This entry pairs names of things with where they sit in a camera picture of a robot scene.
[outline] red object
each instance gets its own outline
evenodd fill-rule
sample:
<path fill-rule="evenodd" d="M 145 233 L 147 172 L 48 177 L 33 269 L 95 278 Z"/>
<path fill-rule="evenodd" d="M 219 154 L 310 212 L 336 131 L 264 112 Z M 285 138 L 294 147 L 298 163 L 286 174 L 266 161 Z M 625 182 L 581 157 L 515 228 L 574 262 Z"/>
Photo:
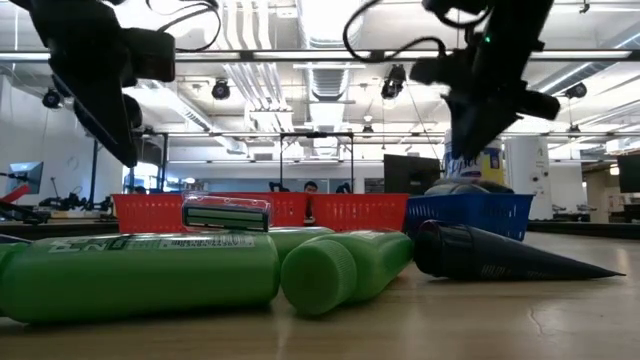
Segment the red object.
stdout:
<path fill-rule="evenodd" d="M 245 199 L 267 200 L 272 206 L 273 226 L 302 226 L 306 210 L 306 193 L 211 193 Z M 114 195 L 121 233 L 179 233 L 182 225 L 182 195 L 128 194 Z"/>
<path fill-rule="evenodd" d="M 315 194 L 311 209 L 315 225 L 337 232 L 402 231 L 408 194 Z"/>
<path fill-rule="evenodd" d="M 3 198 L 0 198 L 0 201 L 6 202 L 6 203 L 16 202 L 18 199 L 27 195 L 28 193 L 29 193 L 29 185 L 24 184 L 16 188 L 15 190 L 13 190 L 12 192 L 8 193 Z"/>

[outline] person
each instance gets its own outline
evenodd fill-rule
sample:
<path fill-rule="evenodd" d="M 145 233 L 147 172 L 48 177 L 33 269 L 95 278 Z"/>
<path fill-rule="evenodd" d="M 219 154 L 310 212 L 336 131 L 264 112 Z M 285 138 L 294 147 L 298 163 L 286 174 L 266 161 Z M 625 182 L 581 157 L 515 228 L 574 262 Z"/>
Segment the person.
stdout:
<path fill-rule="evenodd" d="M 145 189 L 144 186 L 136 186 L 133 188 L 133 193 L 146 195 L 147 189 Z"/>
<path fill-rule="evenodd" d="M 308 193 L 308 194 L 315 194 L 318 192 L 318 184 L 316 184 L 314 181 L 307 181 L 306 184 L 304 184 L 304 192 Z"/>
<path fill-rule="evenodd" d="M 315 194 L 318 192 L 318 184 L 313 181 L 307 181 L 304 184 L 304 192 L 307 194 Z M 305 226 L 312 226 L 316 223 L 316 219 L 313 217 L 313 211 L 311 210 L 311 199 L 307 200 L 307 211 L 305 213 L 304 224 Z"/>

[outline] computer monitor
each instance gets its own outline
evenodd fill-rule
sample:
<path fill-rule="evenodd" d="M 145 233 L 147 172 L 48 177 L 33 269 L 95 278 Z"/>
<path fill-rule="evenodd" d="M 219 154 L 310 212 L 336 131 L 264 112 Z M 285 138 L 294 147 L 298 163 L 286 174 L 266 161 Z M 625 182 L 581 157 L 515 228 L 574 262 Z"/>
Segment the computer monitor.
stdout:
<path fill-rule="evenodd" d="M 440 160 L 415 156 L 384 156 L 384 192 L 424 195 L 440 178 Z"/>
<path fill-rule="evenodd" d="M 640 155 L 618 156 L 621 193 L 640 192 Z"/>
<path fill-rule="evenodd" d="M 7 193 L 26 184 L 29 186 L 27 195 L 39 194 L 43 167 L 44 163 L 42 162 L 10 164 L 9 174 L 15 175 L 17 178 L 9 177 L 7 181 Z"/>

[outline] green label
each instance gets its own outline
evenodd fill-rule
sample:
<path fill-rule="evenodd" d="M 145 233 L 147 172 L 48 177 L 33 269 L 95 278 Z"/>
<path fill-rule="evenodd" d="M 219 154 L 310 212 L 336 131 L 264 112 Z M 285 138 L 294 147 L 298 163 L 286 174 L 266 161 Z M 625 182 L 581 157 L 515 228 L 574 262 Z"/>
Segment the green label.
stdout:
<path fill-rule="evenodd" d="M 85 239 L 59 239 L 51 242 L 50 253 L 118 250 L 181 250 L 214 248 L 248 248 L 255 246 L 255 237 L 245 234 L 210 236 L 119 236 Z"/>

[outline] blue basket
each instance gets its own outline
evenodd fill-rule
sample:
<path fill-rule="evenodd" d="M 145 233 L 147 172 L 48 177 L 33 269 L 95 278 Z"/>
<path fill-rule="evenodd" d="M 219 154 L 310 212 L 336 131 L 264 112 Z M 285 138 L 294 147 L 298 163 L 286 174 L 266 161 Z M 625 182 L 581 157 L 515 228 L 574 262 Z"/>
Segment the blue basket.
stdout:
<path fill-rule="evenodd" d="M 406 229 L 418 231 L 426 220 L 473 226 L 522 241 L 533 195 L 452 194 L 419 196 L 407 202 Z"/>

